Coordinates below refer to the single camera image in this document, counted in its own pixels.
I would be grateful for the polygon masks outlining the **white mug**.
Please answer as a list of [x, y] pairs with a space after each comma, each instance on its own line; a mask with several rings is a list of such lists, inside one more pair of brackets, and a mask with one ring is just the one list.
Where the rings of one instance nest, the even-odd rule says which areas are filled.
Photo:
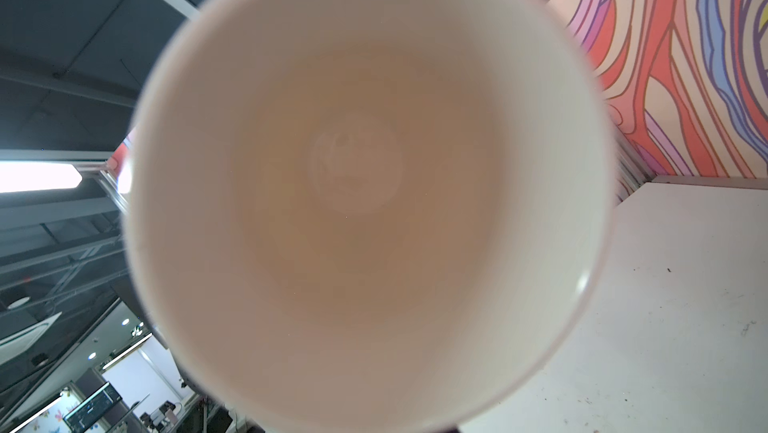
[[206, 0], [135, 110], [131, 276], [267, 430], [445, 431], [584, 310], [613, 135], [541, 0]]

